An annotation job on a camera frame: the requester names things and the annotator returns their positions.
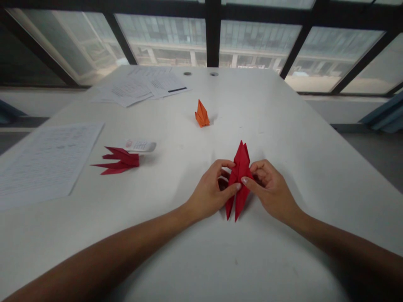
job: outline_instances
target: wall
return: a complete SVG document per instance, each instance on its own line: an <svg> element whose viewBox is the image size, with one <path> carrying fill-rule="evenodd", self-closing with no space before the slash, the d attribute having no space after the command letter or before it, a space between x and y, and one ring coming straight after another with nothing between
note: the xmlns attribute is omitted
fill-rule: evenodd
<svg viewBox="0 0 403 302"><path fill-rule="evenodd" d="M51 117L83 93L67 89L7 89L0 91L0 99L29 116Z"/></svg>
<svg viewBox="0 0 403 302"><path fill-rule="evenodd" d="M0 99L15 108L35 117L51 117L57 111L76 99L84 91L10 89L0 91ZM384 98L301 96L328 123L351 124L387 101Z"/></svg>

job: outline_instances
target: window frame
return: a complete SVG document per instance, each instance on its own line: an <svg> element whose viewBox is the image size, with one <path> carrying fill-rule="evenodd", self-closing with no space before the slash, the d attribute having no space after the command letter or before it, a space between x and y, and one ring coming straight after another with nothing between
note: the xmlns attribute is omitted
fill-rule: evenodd
<svg viewBox="0 0 403 302"><path fill-rule="evenodd" d="M136 65L137 62L115 17L115 14L118 13L205 19L208 67L219 66L222 20L300 25L302 26L301 31L280 73L283 79L285 79L291 69L313 26L381 30L385 32L384 35L357 61L331 92L299 92L299 94L390 97L403 87L403 82L399 83L385 94L341 93L398 34L403 32L403 4L392 6L374 3L316 0L311 10L305 10L231 3L224 5L221 0L205 0L205 3L180 0L104 0L101 2L85 0L3 0L2 7L0 7L0 22L62 79L67 84L65 87L82 89L88 88L88 86L77 84L8 13L7 8L103 13L131 65Z"/></svg>

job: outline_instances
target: stack of papers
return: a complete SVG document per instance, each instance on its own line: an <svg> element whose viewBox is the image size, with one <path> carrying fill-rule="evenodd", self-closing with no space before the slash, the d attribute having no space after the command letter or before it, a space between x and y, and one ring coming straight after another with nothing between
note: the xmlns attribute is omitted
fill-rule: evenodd
<svg viewBox="0 0 403 302"><path fill-rule="evenodd" d="M0 211L68 196L103 123L40 127L0 169Z"/></svg>
<svg viewBox="0 0 403 302"><path fill-rule="evenodd" d="M100 94L91 101L129 107L146 99L161 99L189 91L171 71L171 67L135 66L124 80L98 87Z"/></svg>

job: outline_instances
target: hand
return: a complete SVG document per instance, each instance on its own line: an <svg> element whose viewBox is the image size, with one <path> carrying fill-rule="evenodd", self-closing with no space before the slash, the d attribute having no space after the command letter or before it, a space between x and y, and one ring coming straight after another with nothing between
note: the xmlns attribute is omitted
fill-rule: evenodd
<svg viewBox="0 0 403 302"><path fill-rule="evenodd" d="M284 177L267 159L251 165L251 173L256 179L243 177L244 185L259 197L265 210L285 224L295 221L304 212L298 207Z"/></svg>
<svg viewBox="0 0 403 302"><path fill-rule="evenodd" d="M203 174L192 196L184 204L190 213L194 215L196 221L216 213L230 197L240 190L240 183L227 187L228 181L219 178L225 177L228 179L230 176L222 167L232 168L234 166L235 164L232 161L218 159Z"/></svg>

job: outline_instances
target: origami crane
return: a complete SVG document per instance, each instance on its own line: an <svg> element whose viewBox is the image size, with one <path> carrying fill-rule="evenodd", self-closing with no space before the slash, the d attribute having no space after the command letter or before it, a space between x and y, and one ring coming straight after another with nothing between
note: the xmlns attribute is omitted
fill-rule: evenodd
<svg viewBox="0 0 403 302"><path fill-rule="evenodd" d="M125 172L133 167L138 167L139 163L139 155L138 154L131 154L128 153L126 150L122 148L113 148L113 147L105 147L113 154L104 155L103 159L119 159L116 163L109 163L109 164L96 164L91 166L107 168L101 175L107 174L117 174Z"/></svg>
<svg viewBox="0 0 403 302"><path fill-rule="evenodd" d="M236 182L242 184L241 178L244 176L253 179L252 173L249 170L250 159L248 154L248 148L246 147L246 144L244 144L242 141L239 144L238 151L235 154L234 163L236 165L231 169L231 175L228 180L228 186ZM239 215L243 210L243 207L245 206L248 194L249 190L244 185L242 185L242 188L236 193L235 222L237 221ZM233 203L234 203L234 196L228 199L227 203L225 204L225 209L227 211L227 220L229 220L230 218Z"/></svg>
<svg viewBox="0 0 403 302"><path fill-rule="evenodd" d="M202 102L200 102L200 100L197 105L197 112L195 112L195 115L200 128L210 125L209 117L207 116L207 110L203 106Z"/></svg>

